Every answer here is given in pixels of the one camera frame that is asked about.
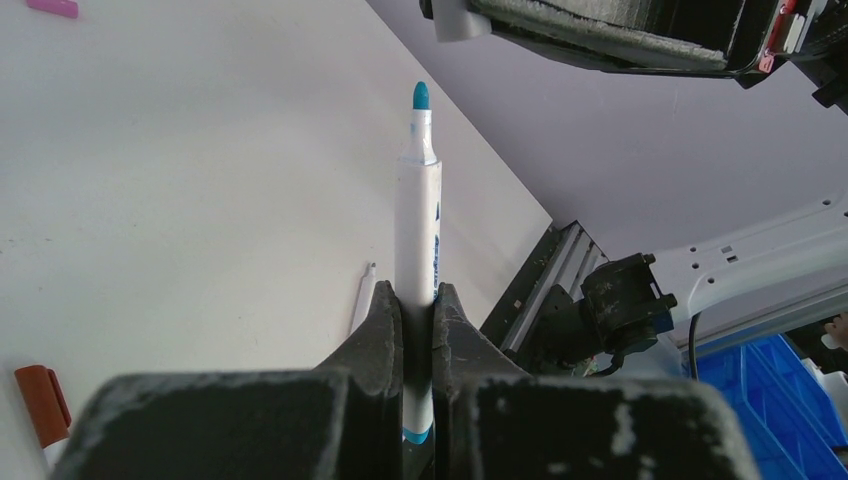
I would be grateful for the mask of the red white pen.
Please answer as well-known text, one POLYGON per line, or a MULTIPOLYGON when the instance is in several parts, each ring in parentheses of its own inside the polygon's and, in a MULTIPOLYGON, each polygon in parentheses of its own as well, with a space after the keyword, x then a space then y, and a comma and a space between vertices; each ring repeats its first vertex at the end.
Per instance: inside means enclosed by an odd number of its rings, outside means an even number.
POLYGON ((52 471, 60 460, 65 447, 68 443, 68 438, 60 439, 42 448, 46 466, 49 471, 52 471))

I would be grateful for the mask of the grey white pen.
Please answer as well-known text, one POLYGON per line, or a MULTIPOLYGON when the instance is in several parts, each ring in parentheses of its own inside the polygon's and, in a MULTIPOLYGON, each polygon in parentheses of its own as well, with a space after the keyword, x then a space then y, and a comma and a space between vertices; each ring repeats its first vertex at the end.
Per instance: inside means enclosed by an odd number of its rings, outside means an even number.
POLYGON ((359 283, 354 313, 349 330, 350 334, 353 334, 359 328, 368 315, 376 281, 376 264, 371 262, 367 265, 365 273, 359 283))

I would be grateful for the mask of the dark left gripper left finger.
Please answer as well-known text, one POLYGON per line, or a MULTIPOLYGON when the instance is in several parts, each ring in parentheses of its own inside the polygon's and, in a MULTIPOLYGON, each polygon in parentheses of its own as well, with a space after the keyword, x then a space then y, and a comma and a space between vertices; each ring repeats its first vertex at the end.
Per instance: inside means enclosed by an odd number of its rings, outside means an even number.
POLYGON ((401 311, 375 286, 310 370, 118 376, 91 398, 56 479, 399 479, 401 311))

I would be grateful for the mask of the grey pen cap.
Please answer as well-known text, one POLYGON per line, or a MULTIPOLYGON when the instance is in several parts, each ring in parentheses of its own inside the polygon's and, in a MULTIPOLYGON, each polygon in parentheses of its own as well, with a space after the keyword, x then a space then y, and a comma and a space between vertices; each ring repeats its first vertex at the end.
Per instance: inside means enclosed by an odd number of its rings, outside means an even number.
POLYGON ((433 23, 437 41, 452 43, 491 33, 490 20, 470 9, 466 0, 433 0, 433 23))

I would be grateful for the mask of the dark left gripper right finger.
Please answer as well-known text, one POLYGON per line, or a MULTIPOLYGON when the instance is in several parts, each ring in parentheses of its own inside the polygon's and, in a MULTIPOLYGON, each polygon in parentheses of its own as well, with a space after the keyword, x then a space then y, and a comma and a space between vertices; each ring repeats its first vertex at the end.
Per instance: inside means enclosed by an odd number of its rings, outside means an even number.
POLYGON ((472 325, 456 288, 433 312, 438 479, 755 479, 739 420, 684 379, 532 376, 472 325))

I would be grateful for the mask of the blue white pen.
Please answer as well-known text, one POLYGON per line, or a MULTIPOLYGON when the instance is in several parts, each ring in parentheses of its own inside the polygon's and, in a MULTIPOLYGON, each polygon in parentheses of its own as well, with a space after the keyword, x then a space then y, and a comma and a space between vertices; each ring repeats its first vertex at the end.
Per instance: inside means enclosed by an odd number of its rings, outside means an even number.
POLYGON ((396 161, 394 291, 402 317, 402 437, 423 444, 434 425, 431 344, 438 297, 442 163, 433 147, 429 89, 412 94, 409 140, 396 161))

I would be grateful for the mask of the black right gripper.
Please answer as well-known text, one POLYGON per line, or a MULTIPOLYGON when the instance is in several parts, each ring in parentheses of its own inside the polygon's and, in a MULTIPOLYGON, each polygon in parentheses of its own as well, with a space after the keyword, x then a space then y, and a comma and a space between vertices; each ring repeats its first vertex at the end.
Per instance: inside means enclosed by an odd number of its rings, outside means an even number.
POLYGON ((751 88, 792 64, 817 89, 835 88, 833 1, 744 1, 737 22, 734 1, 472 1, 470 8, 497 36, 584 69, 725 68, 723 77, 751 88))

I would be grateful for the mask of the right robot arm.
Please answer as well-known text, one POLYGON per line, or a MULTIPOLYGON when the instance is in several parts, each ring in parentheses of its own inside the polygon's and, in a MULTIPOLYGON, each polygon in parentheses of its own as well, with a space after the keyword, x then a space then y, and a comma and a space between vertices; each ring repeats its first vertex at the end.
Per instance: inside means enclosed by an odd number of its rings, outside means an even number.
MULTIPOLYGON (((749 88, 792 63, 822 106, 847 105, 843 1, 471 1, 493 32, 552 60, 627 75, 732 79, 749 88)), ((522 368, 600 353, 613 368, 678 323, 741 294, 843 265, 847 199, 828 197, 729 235, 604 263, 577 293, 550 288, 505 335, 522 368)))

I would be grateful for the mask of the brown pen cap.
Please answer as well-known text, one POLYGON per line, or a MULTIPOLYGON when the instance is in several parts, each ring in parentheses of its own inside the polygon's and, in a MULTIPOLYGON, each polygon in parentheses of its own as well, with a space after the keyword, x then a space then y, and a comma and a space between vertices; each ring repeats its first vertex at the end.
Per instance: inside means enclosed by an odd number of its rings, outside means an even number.
POLYGON ((18 389, 42 449, 70 435, 72 417, 56 372, 44 365, 14 371, 18 389))

